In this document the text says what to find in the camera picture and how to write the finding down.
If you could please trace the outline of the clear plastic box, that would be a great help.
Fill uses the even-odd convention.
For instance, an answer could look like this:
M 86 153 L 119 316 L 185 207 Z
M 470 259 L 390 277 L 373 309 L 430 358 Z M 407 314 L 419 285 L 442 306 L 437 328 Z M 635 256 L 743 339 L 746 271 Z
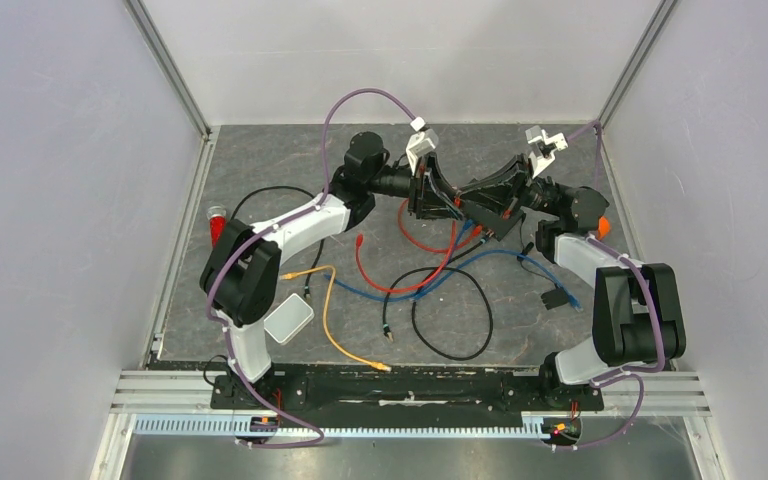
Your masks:
M 313 318 L 313 308 L 301 296 L 293 293 L 266 317 L 265 331 L 276 343 L 286 345 Z

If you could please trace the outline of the black network switch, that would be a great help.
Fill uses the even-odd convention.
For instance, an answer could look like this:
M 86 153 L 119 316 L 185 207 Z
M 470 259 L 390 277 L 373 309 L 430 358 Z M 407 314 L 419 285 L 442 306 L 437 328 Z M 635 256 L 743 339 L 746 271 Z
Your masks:
M 462 210 L 469 220 L 481 226 L 486 233 L 498 241 L 503 240 L 526 217 L 526 213 L 521 209 L 515 209 L 507 215 L 497 214 L 471 201 L 465 202 Z

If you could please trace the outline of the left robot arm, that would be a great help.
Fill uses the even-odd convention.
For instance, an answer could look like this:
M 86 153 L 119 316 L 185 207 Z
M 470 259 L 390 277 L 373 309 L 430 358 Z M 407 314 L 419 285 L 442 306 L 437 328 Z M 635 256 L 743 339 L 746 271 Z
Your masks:
M 264 318 L 275 299 L 281 265 L 307 247 L 352 229 L 375 206 L 378 194 L 406 198 L 419 207 L 424 200 L 442 207 L 446 218 L 460 219 L 453 193 L 435 185 L 433 160 L 439 144 L 425 128 L 407 143 L 407 164 L 389 164 L 389 151 L 373 132 L 355 135 L 323 191 L 276 218 L 224 226 L 200 277 L 208 296 L 208 315 L 222 324 L 229 363 L 240 376 L 236 396 L 251 408 L 267 405 L 274 393 L 265 375 L 272 366 Z

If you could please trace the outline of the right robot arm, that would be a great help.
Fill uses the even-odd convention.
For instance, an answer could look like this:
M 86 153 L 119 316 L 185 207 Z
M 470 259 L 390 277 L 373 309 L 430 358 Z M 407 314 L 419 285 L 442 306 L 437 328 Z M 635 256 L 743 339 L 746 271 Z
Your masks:
M 632 259 L 596 237 L 609 206 L 597 190 L 541 178 L 531 161 L 518 155 L 491 176 L 459 189 L 454 202 L 468 219 L 500 235 L 527 209 L 547 214 L 538 223 L 536 249 L 593 289 L 590 337 L 550 355 L 549 374 L 537 382 L 545 405 L 566 406 L 578 385 L 602 386 L 633 372 L 660 372 L 685 353 L 674 270 Z

